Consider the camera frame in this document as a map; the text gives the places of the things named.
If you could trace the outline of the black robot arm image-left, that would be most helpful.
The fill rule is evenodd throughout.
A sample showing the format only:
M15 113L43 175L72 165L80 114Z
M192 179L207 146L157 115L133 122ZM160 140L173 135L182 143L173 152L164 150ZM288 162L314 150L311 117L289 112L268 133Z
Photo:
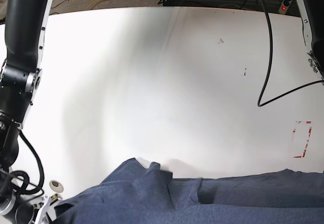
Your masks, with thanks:
M50 223L48 210L56 196L44 195L44 168L35 157L39 182L29 189L24 171L10 171L16 161L18 140L33 104L48 17L53 0L8 0L5 17L7 56L1 65L1 216L12 223Z

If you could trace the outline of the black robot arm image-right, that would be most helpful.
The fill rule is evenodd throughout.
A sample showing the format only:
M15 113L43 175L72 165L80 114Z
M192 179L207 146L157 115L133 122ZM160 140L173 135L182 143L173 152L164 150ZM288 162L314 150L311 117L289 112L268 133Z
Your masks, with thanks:
M294 88L282 95L279 95L265 103L261 103L262 96L265 92L266 86L268 84L268 80L270 77L272 61L273 61L273 33L272 26L270 22L270 17L268 11L266 9L266 5L264 0L260 0L261 6L263 8L263 12L266 17L268 32L269 32L269 62L267 73L265 77L264 84L262 86L257 106L263 107L267 104L278 100L290 93L293 93L302 88L315 85L315 84L323 84L323 0L296 0L296 4L298 6L301 20L302 20L302 32L304 43L307 48L307 54L313 62L315 66L315 72L319 73L321 76L320 80L313 81L307 83L305 85Z

